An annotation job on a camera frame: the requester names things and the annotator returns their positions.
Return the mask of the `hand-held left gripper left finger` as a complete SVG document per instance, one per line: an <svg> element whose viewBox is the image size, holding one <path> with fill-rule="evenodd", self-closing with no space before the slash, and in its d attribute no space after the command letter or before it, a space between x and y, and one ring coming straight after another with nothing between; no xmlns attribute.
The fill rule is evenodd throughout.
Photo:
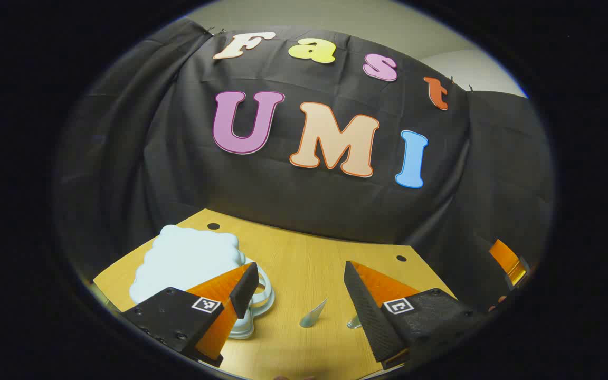
<svg viewBox="0 0 608 380"><path fill-rule="evenodd" d="M167 348L218 367L258 284L256 263L245 264L188 290L166 287L122 315Z"/></svg>

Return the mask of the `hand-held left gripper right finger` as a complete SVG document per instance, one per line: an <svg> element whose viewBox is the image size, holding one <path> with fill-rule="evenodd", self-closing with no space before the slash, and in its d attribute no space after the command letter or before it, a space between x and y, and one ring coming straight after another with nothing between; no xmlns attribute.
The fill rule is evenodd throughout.
<svg viewBox="0 0 608 380"><path fill-rule="evenodd" d="M355 261L344 283L375 360L383 369L415 368L461 344L486 316L446 291L418 291Z"/></svg>

